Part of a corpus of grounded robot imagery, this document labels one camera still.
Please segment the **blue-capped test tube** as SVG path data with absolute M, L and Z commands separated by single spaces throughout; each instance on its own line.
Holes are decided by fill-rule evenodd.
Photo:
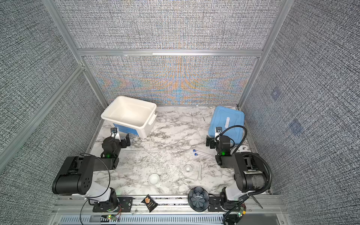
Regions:
M 202 155 L 202 154 L 198 154 L 198 153 L 195 153 L 194 155 L 197 156 L 197 157 L 202 157 L 202 158 L 206 158 L 206 159 L 209 159 L 209 160 L 215 160 L 215 157 L 210 157 L 210 156 L 207 156 L 207 155 Z
M 205 152 L 201 152 L 201 151 L 198 151 L 198 150 L 195 150 L 193 149 L 193 153 L 198 153 L 198 154 L 202 154 L 202 155 L 207 155 L 207 156 L 210 156 L 210 157 L 215 157 L 214 155 L 211 155 L 211 154 L 208 154 L 208 153 L 205 153 Z

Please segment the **white plastic storage bin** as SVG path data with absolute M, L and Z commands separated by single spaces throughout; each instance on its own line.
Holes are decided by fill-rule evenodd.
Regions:
M 118 96 L 101 118 L 118 131 L 146 138 L 155 125 L 157 105 L 131 97 Z

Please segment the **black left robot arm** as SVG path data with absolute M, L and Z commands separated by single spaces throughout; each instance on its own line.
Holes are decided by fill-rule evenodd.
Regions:
M 80 195 L 93 206 L 93 212 L 118 212 L 120 203 L 115 189 L 102 186 L 93 180 L 93 173 L 105 171 L 110 175 L 119 163 L 121 149 L 131 145 L 129 135 L 124 139 L 107 137 L 103 143 L 100 157 L 82 153 L 79 157 L 67 157 L 56 175 L 52 192 L 56 195 Z

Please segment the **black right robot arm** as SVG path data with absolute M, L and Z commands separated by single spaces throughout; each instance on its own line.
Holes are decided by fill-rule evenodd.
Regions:
M 223 188 L 217 198 L 223 210 L 228 211 L 240 202 L 270 189 L 270 166 L 258 154 L 247 151 L 232 152 L 234 145 L 227 136 L 220 136 L 217 140 L 207 136 L 206 146 L 216 150 L 214 158 L 218 166 L 234 171 L 234 183 Z

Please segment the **blue plastic bin lid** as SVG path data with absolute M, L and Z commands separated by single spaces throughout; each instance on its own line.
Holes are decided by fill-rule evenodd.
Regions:
M 210 127 L 208 130 L 208 136 L 215 137 L 215 128 L 221 127 L 224 131 L 225 129 L 234 126 L 241 125 L 244 126 L 245 114 L 242 111 L 230 109 L 223 106 L 218 106 L 215 108 L 214 114 L 211 119 Z M 230 137 L 235 141 L 235 144 L 239 144 L 243 138 L 244 130 L 242 128 L 236 127 L 225 132 L 225 136 Z

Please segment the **white round device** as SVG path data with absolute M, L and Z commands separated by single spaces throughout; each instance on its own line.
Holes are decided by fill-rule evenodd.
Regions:
M 239 149 L 236 151 L 236 153 L 238 152 L 251 152 L 251 148 L 248 147 L 247 145 L 241 145 Z

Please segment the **small white mortar bowl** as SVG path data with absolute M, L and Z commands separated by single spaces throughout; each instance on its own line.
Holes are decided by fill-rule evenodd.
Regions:
M 191 165 L 185 165 L 184 170 L 185 170 L 185 172 L 189 173 L 189 172 L 192 171 L 192 166 Z

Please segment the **white round dish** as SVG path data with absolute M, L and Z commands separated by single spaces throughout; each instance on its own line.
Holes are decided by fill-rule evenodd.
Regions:
M 156 173 L 153 173 L 149 176 L 148 178 L 148 182 L 151 184 L 151 185 L 157 185 L 160 181 L 160 177 L 158 174 Z

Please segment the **black snack packet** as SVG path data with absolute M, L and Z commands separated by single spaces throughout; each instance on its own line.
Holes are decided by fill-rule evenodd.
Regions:
M 158 203 L 156 203 L 150 195 L 147 195 L 141 203 L 146 205 L 149 212 L 152 212 L 158 206 Z

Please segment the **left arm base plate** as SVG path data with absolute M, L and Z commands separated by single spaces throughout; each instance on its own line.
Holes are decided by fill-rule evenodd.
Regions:
M 133 197 L 118 197 L 118 202 L 111 203 L 100 202 L 94 203 L 92 212 L 96 213 L 115 213 L 115 212 L 130 212 L 133 204 Z

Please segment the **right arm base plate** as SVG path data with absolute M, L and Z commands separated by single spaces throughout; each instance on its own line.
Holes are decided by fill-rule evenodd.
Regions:
M 210 196 L 209 197 L 209 207 L 208 212 L 225 212 L 221 206 L 221 198 L 219 196 Z

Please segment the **aluminium front rail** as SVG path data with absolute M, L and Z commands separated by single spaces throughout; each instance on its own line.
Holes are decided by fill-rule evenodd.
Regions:
M 130 212 L 96 213 L 93 206 L 81 197 L 59 197 L 50 218 L 49 225 L 222 225 L 226 212 L 196 212 L 188 205 L 186 195 L 153 196 L 157 208 L 149 212 L 141 203 L 144 196 L 133 197 Z M 262 195 L 245 202 L 246 211 L 241 225 L 290 225 L 289 213 L 281 196 Z

